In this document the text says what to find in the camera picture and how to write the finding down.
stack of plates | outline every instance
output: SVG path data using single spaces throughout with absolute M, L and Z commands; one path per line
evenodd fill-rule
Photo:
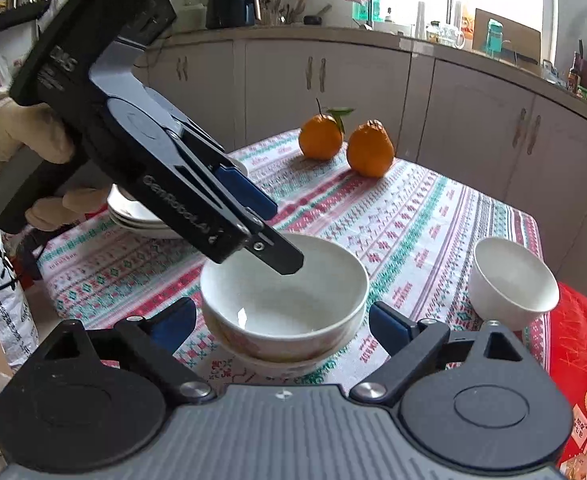
M 109 215 L 116 225 L 146 238 L 176 239 L 180 236 L 136 200 L 129 200 L 116 184 L 107 198 Z

shelf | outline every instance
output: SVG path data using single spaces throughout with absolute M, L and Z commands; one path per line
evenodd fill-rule
M 33 22 L 42 16 L 49 8 L 50 1 L 34 2 L 18 7 L 17 9 L 5 10 L 0 13 L 0 31 L 21 23 Z

patterned tablecloth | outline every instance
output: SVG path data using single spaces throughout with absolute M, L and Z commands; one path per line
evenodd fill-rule
M 307 160 L 297 134 L 272 137 L 234 157 L 279 203 L 273 225 L 335 240 L 360 258 L 371 277 L 368 304 L 384 300 L 412 319 L 433 317 L 454 330 L 474 330 L 481 323 L 467 295 L 474 243 L 504 237 L 540 255 L 535 221 L 518 210 L 403 160 L 380 180 L 351 171 L 344 149 L 330 162 Z M 108 214 L 56 238 L 40 258 L 59 316 L 80 319 L 87 328 L 109 327 L 133 314 L 152 316 L 181 296 L 200 304 L 202 265 L 203 257 L 186 242 L 139 237 Z M 547 332 L 543 318 L 523 334 L 543 365 Z M 269 381 L 220 348 L 200 314 L 176 357 L 214 386 Z M 365 320 L 327 364 L 292 381 L 339 383 L 348 390 L 385 359 Z

orange fruit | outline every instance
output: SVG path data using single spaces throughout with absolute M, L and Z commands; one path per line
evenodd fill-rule
M 349 137 L 347 162 L 362 176 L 383 177 L 393 163 L 393 156 L 393 145 L 380 121 L 367 121 Z
M 315 160 L 330 160 L 342 147 L 344 136 L 336 120 L 327 115 L 316 115 L 307 121 L 298 137 L 302 154 Z

gloved hand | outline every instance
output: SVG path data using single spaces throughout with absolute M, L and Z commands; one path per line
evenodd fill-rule
M 0 94 L 0 174 L 4 164 L 23 145 L 55 164 L 71 160 L 74 144 L 48 105 L 21 107 L 5 95 Z M 98 211 L 106 202 L 109 189 L 74 189 L 63 197 L 43 197 L 25 213 L 27 222 L 42 231 L 55 231 Z

